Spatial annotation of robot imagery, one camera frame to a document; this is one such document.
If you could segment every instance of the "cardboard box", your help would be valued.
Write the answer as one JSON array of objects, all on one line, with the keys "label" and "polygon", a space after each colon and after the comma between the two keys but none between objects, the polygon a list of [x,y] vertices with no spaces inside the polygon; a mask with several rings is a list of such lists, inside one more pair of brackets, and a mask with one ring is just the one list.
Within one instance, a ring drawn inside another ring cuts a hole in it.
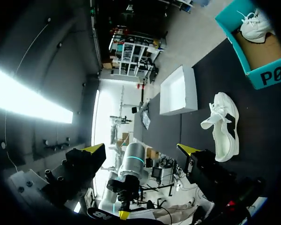
[{"label": "cardboard box", "polygon": [[151,159],[158,159],[159,158],[159,152],[151,150]]},{"label": "cardboard box", "polygon": [[146,149],[146,158],[151,158],[151,151],[153,150],[153,148],[147,148]]},{"label": "cardboard box", "polygon": [[117,146],[121,147],[122,146],[122,143],[123,143],[123,139],[119,139],[117,141]]},{"label": "cardboard box", "polygon": [[281,46],[277,37],[273,34],[268,34],[266,42],[263,44],[247,41],[240,32],[235,34],[234,37],[243,50],[251,70],[281,59]]},{"label": "cardboard box", "polygon": [[243,24],[244,17],[237,11],[248,15],[255,9],[250,0],[234,0],[215,20],[233,45],[246,77],[255,89],[261,89],[281,82],[281,47],[277,38],[268,36],[264,44],[257,46],[232,34]]},{"label": "cardboard box", "polygon": [[103,67],[105,69],[112,69],[112,63],[111,62],[103,63]]}]

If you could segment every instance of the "black mat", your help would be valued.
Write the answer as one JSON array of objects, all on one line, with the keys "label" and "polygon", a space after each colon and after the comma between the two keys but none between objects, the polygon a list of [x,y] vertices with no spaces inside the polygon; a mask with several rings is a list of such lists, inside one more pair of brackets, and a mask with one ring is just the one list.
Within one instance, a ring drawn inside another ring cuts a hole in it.
[{"label": "black mat", "polygon": [[255,90],[228,40],[193,68],[199,110],[182,114],[181,143],[215,152],[212,128],[203,130],[200,123],[209,117],[208,103],[213,103],[214,95],[219,91],[227,93],[239,111],[240,151],[221,165],[239,177],[265,178],[268,193],[281,169],[281,83]]},{"label": "black mat", "polygon": [[176,144],[180,142],[181,115],[159,115],[159,104],[160,94],[149,103],[151,123],[148,130],[141,123],[141,113],[135,114],[133,136],[156,151],[174,158]]}]

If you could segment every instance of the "shelving unit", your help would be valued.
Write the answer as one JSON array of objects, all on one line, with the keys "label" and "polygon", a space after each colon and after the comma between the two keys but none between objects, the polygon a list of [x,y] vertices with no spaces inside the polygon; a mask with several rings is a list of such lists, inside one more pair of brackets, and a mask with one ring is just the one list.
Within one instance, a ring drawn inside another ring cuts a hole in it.
[{"label": "shelving unit", "polygon": [[124,42],[121,47],[122,51],[116,51],[116,56],[112,61],[113,65],[118,65],[114,68],[114,75],[136,76],[144,78],[153,68],[148,63],[148,58],[154,62],[163,49],[154,48],[153,44],[142,45],[138,43]]}]

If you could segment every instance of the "ceiling light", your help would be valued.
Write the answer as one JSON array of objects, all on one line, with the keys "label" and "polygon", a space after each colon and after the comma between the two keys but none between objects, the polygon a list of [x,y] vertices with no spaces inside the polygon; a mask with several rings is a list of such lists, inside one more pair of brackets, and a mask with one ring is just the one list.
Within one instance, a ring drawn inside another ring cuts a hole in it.
[{"label": "ceiling light", "polygon": [[77,205],[75,206],[74,212],[78,213],[81,209],[80,202],[77,202]]},{"label": "ceiling light", "polygon": [[46,100],[0,71],[0,108],[62,123],[72,123],[73,112]]}]

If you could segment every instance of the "white wall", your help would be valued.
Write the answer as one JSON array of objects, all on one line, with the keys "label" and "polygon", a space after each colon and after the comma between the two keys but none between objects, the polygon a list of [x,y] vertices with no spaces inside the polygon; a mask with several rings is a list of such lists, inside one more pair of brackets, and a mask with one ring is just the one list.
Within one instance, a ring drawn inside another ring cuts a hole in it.
[{"label": "white wall", "polygon": [[[110,116],[119,116],[119,107],[121,101],[122,86],[124,86],[123,104],[139,105],[141,101],[141,89],[137,89],[136,83],[115,81],[115,80],[101,80],[99,84],[99,99],[96,114],[95,127],[95,144],[104,143],[106,149],[106,161],[103,167],[114,165],[114,152],[109,152],[108,147],[111,137],[111,123]],[[132,120],[130,124],[123,124],[118,131],[118,138],[122,138],[123,132],[133,132],[134,114],[132,114],[131,107],[123,107],[122,117],[127,116],[128,120]],[[133,134],[130,134],[130,142],[133,141]],[[96,187],[98,199],[103,196],[103,189],[106,186],[108,171],[99,170],[96,173]]]}]

